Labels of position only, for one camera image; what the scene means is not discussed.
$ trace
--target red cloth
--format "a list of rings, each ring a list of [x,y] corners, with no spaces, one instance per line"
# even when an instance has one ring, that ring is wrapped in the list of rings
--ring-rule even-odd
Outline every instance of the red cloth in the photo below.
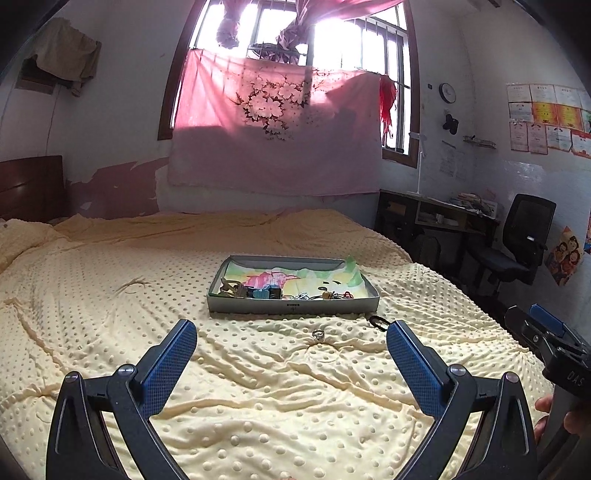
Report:
[[[381,75],[379,78],[379,117],[382,121],[383,134],[382,145],[386,144],[386,137],[389,134],[392,138],[392,107],[396,101],[396,84],[394,81],[386,76]]]

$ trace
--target certificate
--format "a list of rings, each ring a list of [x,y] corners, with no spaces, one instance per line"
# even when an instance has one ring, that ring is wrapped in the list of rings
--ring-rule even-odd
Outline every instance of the certificate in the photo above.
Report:
[[[531,99],[540,103],[556,103],[556,92],[554,85],[541,85],[533,83],[530,85]]]
[[[507,97],[509,103],[531,102],[529,85],[507,85]]]
[[[574,128],[575,130],[583,129],[583,120],[579,108],[556,105],[556,112],[558,114],[558,124],[561,127]]]
[[[591,96],[587,93],[587,90],[579,90],[579,96],[583,110],[591,111]]]
[[[534,114],[531,111],[531,103],[510,103],[509,116],[517,122],[533,122]]]
[[[548,137],[548,148],[570,152],[570,147],[573,146],[570,129],[546,125],[546,136]]]
[[[581,108],[581,97],[579,96],[579,91],[576,88],[555,85],[554,90],[556,91],[557,104]]]
[[[591,112],[588,110],[581,110],[583,114],[583,132],[591,134]]]
[[[556,105],[553,103],[532,103],[534,122],[537,124],[558,125]]]
[[[591,135],[573,132],[573,153],[578,157],[591,159]]]
[[[548,155],[548,139],[545,125],[527,124],[527,145],[531,153]]]
[[[511,135],[511,150],[530,151],[527,144],[527,124],[525,122],[509,122],[509,133]]]

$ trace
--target pink curtain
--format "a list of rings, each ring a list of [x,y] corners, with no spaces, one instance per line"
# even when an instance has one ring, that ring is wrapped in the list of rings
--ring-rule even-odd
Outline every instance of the pink curtain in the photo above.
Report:
[[[279,45],[291,50],[307,43],[310,27],[328,18],[351,20],[373,15],[395,7],[404,0],[296,0],[297,16],[277,39]]]
[[[223,19],[217,28],[216,40],[224,48],[238,46],[240,17],[251,0],[222,0]]]
[[[168,181],[286,196],[379,190],[375,73],[190,50]]]

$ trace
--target bed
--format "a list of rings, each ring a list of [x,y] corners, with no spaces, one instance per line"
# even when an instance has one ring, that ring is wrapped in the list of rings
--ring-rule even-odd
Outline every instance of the bed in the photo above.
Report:
[[[197,349],[152,424],[191,480],[391,480],[432,424],[363,316],[210,314],[206,290],[229,254],[346,258],[403,319],[473,375],[515,371],[532,419],[551,392],[541,363],[461,291],[397,245],[332,210],[220,213],[0,227],[0,434],[31,480],[44,478],[64,375],[136,362],[181,318]],[[318,342],[311,333],[324,330]],[[466,453],[470,419],[450,461]],[[130,478],[141,478],[106,421]]]

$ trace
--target office chair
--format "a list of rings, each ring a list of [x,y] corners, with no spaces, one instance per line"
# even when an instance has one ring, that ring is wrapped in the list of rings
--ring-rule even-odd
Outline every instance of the office chair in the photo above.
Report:
[[[513,200],[503,227],[503,244],[515,259],[484,245],[469,244],[469,254],[479,263],[474,287],[478,290],[486,269],[498,280],[493,296],[498,296],[501,282],[520,280],[534,282],[542,264],[546,240],[554,217],[556,204],[532,195],[518,194]]]

